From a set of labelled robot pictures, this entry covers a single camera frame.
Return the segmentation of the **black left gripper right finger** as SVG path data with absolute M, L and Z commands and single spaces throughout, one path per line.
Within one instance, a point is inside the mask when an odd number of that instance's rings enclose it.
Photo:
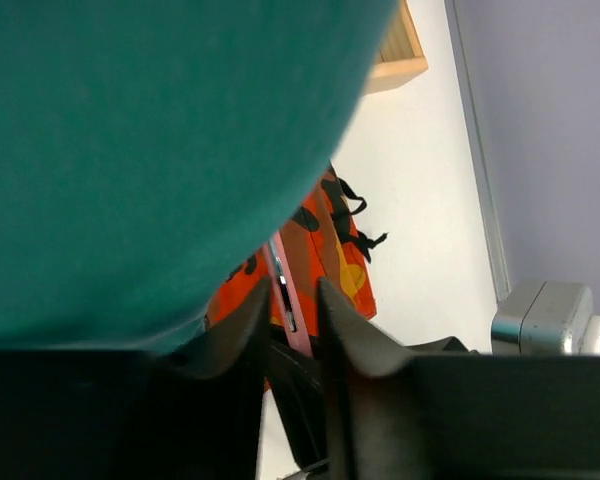
M 425 392 L 436 360 L 475 358 L 456 338 L 409 347 L 364 320 L 326 279 L 319 282 L 318 325 L 332 479 L 477 479 L 455 464 L 431 423 Z

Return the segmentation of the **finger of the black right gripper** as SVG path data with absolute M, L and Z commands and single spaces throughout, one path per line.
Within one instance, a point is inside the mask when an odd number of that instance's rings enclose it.
M 294 461 L 310 470 L 328 459 L 319 362 L 272 340 L 266 378 Z

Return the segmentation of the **pink plastic hanger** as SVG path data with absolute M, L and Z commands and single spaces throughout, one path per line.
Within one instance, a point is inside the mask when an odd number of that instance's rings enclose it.
M 281 322 L 289 346 L 308 357 L 313 356 L 298 293 L 284 251 L 280 232 L 264 245 L 263 254 L 273 283 L 274 297 L 281 313 Z

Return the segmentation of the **orange camouflage trousers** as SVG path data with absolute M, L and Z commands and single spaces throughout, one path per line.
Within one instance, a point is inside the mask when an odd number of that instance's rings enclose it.
M 364 197 L 357 195 L 329 166 L 301 207 L 279 230 L 310 336 L 310 358 L 318 357 L 317 284 L 321 278 L 339 289 L 364 319 L 377 313 L 367 263 L 371 261 L 370 251 L 387 235 L 370 238 L 357 229 L 354 216 L 366 207 Z M 274 293 L 270 317 L 271 341 L 290 347 Z

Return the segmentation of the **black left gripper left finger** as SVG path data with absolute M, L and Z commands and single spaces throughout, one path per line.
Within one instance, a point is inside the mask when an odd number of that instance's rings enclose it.
M 253 479 L 268 358 L 271 286 L 172 354 L 156 390 L 161 479 Z

